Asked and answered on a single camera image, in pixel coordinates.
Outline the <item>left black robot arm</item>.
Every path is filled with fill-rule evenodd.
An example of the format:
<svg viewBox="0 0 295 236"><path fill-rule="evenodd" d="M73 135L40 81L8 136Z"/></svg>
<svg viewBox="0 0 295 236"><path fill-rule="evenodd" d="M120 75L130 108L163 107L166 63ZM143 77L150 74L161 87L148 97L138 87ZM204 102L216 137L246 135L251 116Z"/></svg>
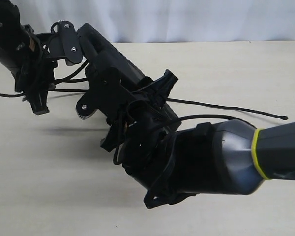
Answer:
<svg viewBox="0 0 295 236"><path fill-rule="evenodd" d="M43 42L30 25L20 23L19 8L0 0L0 63L14 80L14 90L24 96L36 115L49 112L47 97L57 63L48 59L50 36Z"/></svg>

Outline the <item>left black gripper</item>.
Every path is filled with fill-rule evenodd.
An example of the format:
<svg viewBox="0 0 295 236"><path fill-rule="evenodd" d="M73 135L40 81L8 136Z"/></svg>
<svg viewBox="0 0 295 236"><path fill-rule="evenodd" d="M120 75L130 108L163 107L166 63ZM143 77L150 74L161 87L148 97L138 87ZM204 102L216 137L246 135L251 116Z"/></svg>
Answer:
<svg viewBox="0 0 295 236"><path fill-rule="evenodd" d="M53 50L50 47L58 37L57 33L34 35L35 51L18 50L23 55L20 69L13 74L14 91L23 95L23 100L29 102L36 115L49 113L47 98L49 91L55 88L54 69L58 67L58 60L51 54Z"/></svg>

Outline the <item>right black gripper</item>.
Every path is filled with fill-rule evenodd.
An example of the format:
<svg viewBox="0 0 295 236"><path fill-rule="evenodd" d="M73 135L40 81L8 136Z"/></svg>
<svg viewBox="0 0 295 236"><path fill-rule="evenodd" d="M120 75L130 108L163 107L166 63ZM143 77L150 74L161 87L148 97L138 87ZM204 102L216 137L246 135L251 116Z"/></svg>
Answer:
<svg viewBox="0 0 295 236"><path fill-rule="evenodd" d="M127 139L137 139L156 125L177 118L176 113L166 102L177 81L176 75L168 69L156 81L149 76L143 77L136 84L137 89L130 92L131 99L118 111L117 118L106 119L110 129L101 141L101 147L108 152L115 151L114 165L123 163L124 158L118 153L120 145Z"/></svg>

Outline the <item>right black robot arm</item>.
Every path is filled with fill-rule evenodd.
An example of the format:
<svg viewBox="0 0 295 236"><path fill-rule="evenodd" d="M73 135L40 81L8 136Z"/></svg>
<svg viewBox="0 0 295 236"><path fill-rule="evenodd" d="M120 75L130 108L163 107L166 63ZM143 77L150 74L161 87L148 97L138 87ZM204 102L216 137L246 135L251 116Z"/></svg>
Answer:
<svg viewBox="0 0 295 236"><path fill-rule="evenodd" d="M198 194L249 195L265 180L295 180L295 122L258 129L232 116L169 118L162 112L177 77L143 78L121 105L101 147L147 193L147 208Z"/></svg>

